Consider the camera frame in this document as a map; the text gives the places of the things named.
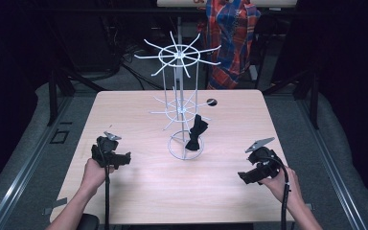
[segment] forearm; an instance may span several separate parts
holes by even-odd
[[[289,203],[287,209],[301,229],[322,229],[309,207],[303,201]]]
[[[79,189],[58,217],[46,228],[46,230],[70,230],[76,229],[80,223],[86,204],[95,193]]]

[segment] light wood surface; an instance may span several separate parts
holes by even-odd
[[[158,7],[202,8],[207,0],[157,0]],[[294,8],[297,0],[252,0],[261,8]]]
[[[193,91],[185,91],[189,98]],[[168,142],[181,130],[169,123],[164,91],[113,91],[98,94],[65,177],[58,199],[71,199],[81,184],[91,147],[104,131],[122,137],[116,153],[131,151],[130,165],[110,176],[110,222],[114,224],[230,223],[280,221],[281,204],[265,186],[246,185],[238,172],[254,166],[244,151],[256,140],[275,137],[266,145],[286,164],[262,93],[257,90],[200,90],[198,104],[216,99],[216,106],[200,106],[198,113],[211,120],[202,134],[203,153],[179,160]],[[168,101],[173,92],[168,91]],[[54,209],[53,220],[64,206]],[[104,184],[85,213],[104,223]]]

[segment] chair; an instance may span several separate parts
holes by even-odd
[[[265,62],[267,44],[275,33],[278,26],[274,16],[263,14],[255,26],[253,41],[250,47],[250,65],[259,66],[255,89],[258,88],[260,76]]]

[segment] red plaid fabric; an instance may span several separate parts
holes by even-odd
[[[221,45],[211,55],[211,61],[220,65],[212,66],[207,88],[233,89],[249,67],[253,31],[261,14],[248,0],[208,0],[206,13],[206,46]]]

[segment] plaid shirt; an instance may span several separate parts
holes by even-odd
[[[241,73],[249,67],[250,45],[260,12],[248,0],[208,0],[206,4],[208,26],[207,48],[221,45],[211,55],[209,89],[232,89],[238,84]]]

